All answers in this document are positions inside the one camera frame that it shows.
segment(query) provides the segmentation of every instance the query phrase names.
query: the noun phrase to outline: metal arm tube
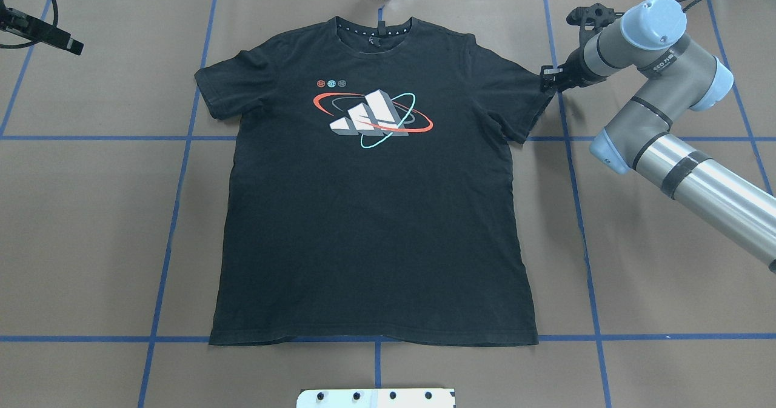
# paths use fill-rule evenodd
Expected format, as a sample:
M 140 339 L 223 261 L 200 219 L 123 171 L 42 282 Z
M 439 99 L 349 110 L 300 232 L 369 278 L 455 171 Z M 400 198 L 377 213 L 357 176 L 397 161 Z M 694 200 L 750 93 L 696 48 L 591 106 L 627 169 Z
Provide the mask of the metal arm tube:
M 773 196 L 671 134 L 653 142 L 635 170 L 776 273 Z

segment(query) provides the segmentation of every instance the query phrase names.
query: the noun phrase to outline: light blue joint cap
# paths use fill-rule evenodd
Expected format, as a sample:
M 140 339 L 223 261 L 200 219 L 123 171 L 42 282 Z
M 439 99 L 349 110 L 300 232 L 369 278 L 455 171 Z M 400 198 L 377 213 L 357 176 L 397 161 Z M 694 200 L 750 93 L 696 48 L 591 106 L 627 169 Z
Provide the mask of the light blue joint cap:
M 676 0 L 645 0 L 620 19 L 620 32 L 628 43 L 643 50 L 674 45 L 687 29 L 687 16 Z
M 703 95 L 703 98 L 690 107 L 694 112 L 702 112 L 702 110 L 713 107 L 714 104 L 724 98 L 732 87 L 732 73 L 720 62 L 718 57 L 714 57 L 714 59 L 717 60 L 717 72 L 714 73 L 714 80 L 712 80 L 712 85 L 706 91 L 706 94 Z
M 617 174 L 625 174 L 630 170 L 628 163 L 615 148 L 615 143 L 612 143 L 612 138 L 606 133 L 605 128 L 601 129 L 601 132 L 598 132 L 598 135 L 593 139 L 593 143 L 590 144 L 590 153 Z

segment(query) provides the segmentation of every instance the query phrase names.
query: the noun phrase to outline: short sleeve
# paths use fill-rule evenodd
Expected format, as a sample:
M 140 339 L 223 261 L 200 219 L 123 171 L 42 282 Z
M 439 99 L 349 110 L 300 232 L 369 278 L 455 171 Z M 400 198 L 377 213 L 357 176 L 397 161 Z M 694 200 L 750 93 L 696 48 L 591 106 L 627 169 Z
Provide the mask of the short sleeve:
M 267 44 L 197 70 L 194 79 L 210 115 L 218 119 L 242 115 L 271 98 L 277 70 Z
M 465 61 L 477 107 L 501 124 L 506 137 L 524 142 L 554 90 L 541 92 L 539 76 L 478 46 L 474 35 L 467 36 Z

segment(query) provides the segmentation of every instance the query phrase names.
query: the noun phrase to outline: neckline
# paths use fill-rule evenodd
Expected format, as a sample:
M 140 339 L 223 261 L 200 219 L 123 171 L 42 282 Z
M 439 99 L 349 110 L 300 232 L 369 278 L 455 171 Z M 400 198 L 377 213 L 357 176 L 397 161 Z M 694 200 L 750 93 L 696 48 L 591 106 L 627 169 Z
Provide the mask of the neckline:
M 356 57 L 356 58 L 364 58 L 364 59 L 377 59 L 377 58 L 388 58 L 390 56 L 393 56 L 399 52 L 401 52 L 402 49 L 407 47 L 407 44 L 412 41 L 412 38 L 415 37 L 418 28 L 418 24 L 420 22 L 416 18 L 409 18 L 407 21 L 405 21 L 402 24 L 393 25 L 393 26 L 386 26 L 386 33 L 390 37 L 396 36 L 396 35 L 405 35 L 404 40 L 401 41 L 401 43 L 397 44 L 396 47 L 388 49 L 386 51 L 380 51 L 380 52 L 360 52 L 357 49 L 352 48 L 351 46 L 344 43 L 341 38 L 339 37 L 338 30 L 339 29 L 345 29 L 349 30 L 350 32 L 355 33 L 356 35 L 363 35 L 365 37 L 369 36 L 377 36 L 377 28 L 376 27 L 366 27 L 361 26 L 360 24 L 355 24 L 352 21 L 347 21 L 344 18 L 341 18 L 340 16 L 335 16 L 334 18 L 330 19 L 330 21 L 327 22 L 327 29 L 328 33 L 330 33 L 330 37 L 335 40 L 337 46 L 340 49 L 343 49 L 348 54 Z

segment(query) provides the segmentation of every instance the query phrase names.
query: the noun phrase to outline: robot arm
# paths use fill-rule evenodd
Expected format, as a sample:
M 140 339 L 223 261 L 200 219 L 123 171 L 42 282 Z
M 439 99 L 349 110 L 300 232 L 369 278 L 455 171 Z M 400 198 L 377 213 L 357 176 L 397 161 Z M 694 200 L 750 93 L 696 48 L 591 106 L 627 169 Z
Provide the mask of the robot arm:
M 0 44 L 0 48 L 25 48 L 42 42 L 72 54 L 80 55 L 83 52 L 84 44 L 71 38 L 70 33 L 56 27 L 59 16 L 56 0 L 51 0 L 51 5 L 53 7 L 53 24 L 48 24 L 27 13 L 14 10 L 14 8 L 8 8 L 3 0 L 0 0 L 0 30 L 5 30 L 5 32 L 14 33 L 14 35 L 30 40 L 30 42 L 24 44 Z
M 616 173 L 645 176 L 776 273 L 776 199 L 669 133 L 688 108 L 699 112 L 724 98 L 732 74 L 684 32 L 687 17 L 674 0 L 646 0 L 612 21 L 559 68 L 543 67 L 545 86 L 587 87 L 637 66 L 646 83 L 590 152 Z

